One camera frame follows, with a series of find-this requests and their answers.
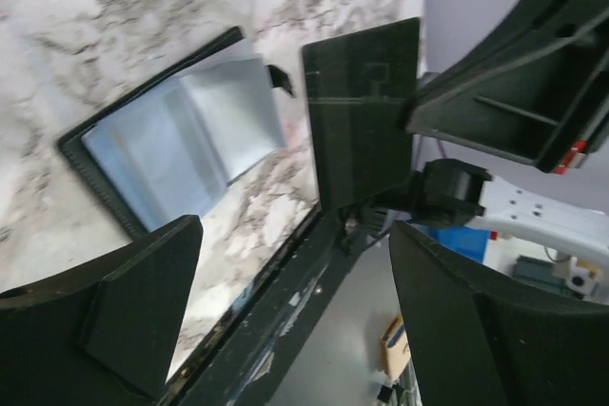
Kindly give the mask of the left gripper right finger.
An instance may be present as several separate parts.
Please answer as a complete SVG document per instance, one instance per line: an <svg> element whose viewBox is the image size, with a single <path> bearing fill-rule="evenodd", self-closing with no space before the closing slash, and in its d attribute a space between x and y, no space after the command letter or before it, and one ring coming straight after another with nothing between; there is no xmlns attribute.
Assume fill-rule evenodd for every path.
<svg viewBox="0 0 609 406"><path fill-rule="evenodd" d="M509 278L407 222L389 252L423 404L607 404L607 306Z"/></svg>

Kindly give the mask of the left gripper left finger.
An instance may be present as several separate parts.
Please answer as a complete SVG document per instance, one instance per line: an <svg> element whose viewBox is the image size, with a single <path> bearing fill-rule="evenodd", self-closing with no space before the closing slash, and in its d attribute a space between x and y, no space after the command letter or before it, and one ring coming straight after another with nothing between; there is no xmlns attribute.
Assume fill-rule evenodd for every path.
<svg viewBox="0 0 609 406"><path fill-rule="evenodd" d="M153 405L163 395L203 228L183 216L1 295L4 405Z"/></svg>

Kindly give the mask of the black leather card holder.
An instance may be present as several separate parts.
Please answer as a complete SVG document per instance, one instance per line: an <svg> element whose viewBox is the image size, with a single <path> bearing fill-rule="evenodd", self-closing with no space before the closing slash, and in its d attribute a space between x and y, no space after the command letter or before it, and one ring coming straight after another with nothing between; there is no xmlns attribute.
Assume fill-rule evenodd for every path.
<svg viewBox="0 0 609 406"><path fill-rule="evenodd" d="M132 239L204 216L230 184L286 144L274 90L289 75L256 58L187 72L245 39L233 27L65 133L70 168Z"/></svg>

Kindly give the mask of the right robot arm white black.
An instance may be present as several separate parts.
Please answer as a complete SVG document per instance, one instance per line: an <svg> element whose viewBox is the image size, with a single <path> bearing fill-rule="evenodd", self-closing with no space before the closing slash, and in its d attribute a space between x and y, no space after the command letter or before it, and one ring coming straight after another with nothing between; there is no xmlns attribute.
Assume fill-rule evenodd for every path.
<svg viewBox="0 0 609 406"><path fill-rule="evenodd" d="M608 140L608 0L519 0L408 104L409 133L562 175ZM469 173L481 214L461 223L608 258L608 215Z"/></svg>

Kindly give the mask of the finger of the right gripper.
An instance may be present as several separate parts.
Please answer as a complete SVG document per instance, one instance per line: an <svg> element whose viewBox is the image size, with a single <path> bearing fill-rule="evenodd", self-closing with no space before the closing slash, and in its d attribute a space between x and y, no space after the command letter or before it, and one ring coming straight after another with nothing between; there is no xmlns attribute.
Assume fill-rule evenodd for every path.
<svg viewBox="0 0 609 406"><path fill-rule="evenodd" d="M608 0L520 0L412 96L412 133L561 173L608 138Z"/></svg>

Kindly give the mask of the black credit card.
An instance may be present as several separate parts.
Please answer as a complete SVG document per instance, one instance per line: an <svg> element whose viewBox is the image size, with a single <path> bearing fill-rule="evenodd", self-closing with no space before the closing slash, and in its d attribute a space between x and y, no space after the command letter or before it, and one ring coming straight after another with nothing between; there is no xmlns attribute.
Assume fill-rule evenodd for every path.
<svg viewBox="0 0 609 406"><path fill-rule="evenodd" d="M412 138L401 125L417 88L420 20L410 18L302 48L323 210L406 183Z"/></svg>

